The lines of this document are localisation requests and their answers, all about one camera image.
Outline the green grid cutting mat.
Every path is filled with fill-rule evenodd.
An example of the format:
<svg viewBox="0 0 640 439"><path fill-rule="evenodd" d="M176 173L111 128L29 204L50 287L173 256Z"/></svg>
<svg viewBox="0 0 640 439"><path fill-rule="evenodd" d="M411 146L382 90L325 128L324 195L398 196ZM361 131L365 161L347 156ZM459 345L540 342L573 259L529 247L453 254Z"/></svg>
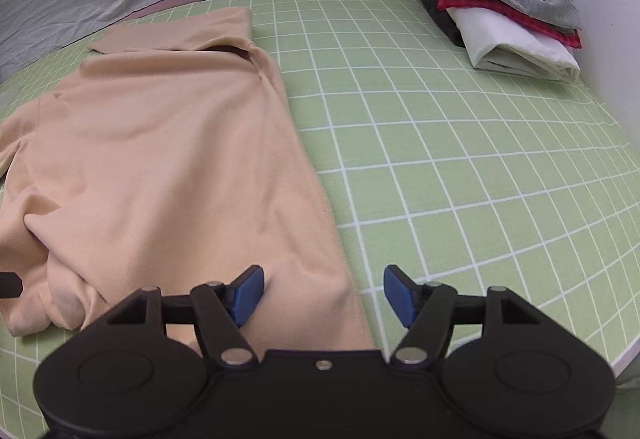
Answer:
<svg viewBox="0 0 640 439"><path fill-rule="evenodd" d="M253 14L332 207L375 347L405 335L394 263L462 295L499 285L623 372L639 349L639 153L603 100L473 68L419 0L201 0Z"/></svg>

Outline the folded red checked garment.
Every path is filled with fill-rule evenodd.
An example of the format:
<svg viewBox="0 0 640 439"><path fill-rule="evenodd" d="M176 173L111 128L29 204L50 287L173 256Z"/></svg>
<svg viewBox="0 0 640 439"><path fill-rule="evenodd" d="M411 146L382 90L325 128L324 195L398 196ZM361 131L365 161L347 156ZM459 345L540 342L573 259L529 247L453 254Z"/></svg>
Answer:
<svg viewBox="0 0 640 439"><path fill-rule="evenodd" d="M574 48L582 49L582 40L577 30L561 30L556 26L544 23L513 7L503 3L501 0L436 0L436 7L440 11L449 10L451 8L484 8L493 12L498 12L524 28L539 34L549 36L552 40L557 40L561 44Z"/></svg>

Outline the folded white garment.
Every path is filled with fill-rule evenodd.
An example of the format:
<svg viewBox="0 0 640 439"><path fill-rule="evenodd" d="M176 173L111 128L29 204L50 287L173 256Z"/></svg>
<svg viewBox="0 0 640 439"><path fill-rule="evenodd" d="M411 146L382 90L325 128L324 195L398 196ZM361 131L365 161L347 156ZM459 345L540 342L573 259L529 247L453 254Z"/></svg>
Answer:
<svg viewBox="0 0 640 439"><path fill-rule="evenodd" d="M457 25L477 69L574 83L580 67L574 48L524 28L484 8L446 10Z"/></svg>

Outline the folded black garment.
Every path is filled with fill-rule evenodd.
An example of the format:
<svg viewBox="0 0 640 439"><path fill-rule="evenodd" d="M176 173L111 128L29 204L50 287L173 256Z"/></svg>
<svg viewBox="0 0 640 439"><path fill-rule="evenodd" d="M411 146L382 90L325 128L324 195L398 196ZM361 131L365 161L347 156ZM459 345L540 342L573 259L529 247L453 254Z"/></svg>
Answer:
<svg viewBox="0 0 640 439"><path fill-rule="evenodd" d="M420 1L428 15L435 22L436 26L447 36L448 40L450 40L454 46L464 48L465 44L457 25L446 10L440 10L437 7L437 0Z"/></svg>

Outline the beige long sleeve shirt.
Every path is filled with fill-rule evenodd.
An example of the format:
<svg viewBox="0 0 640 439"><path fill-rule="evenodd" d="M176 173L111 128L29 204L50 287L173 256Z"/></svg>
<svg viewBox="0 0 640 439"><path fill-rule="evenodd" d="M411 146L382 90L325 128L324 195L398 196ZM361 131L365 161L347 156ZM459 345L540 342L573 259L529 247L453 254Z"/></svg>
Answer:
<svg viewBox="0 0 640 439"><path fill-rule="evenodd" d="M245 7L115 25L1 125L6 329L83 329L136 289L261 266L257 351L373 345L277 63Z"/></svg>

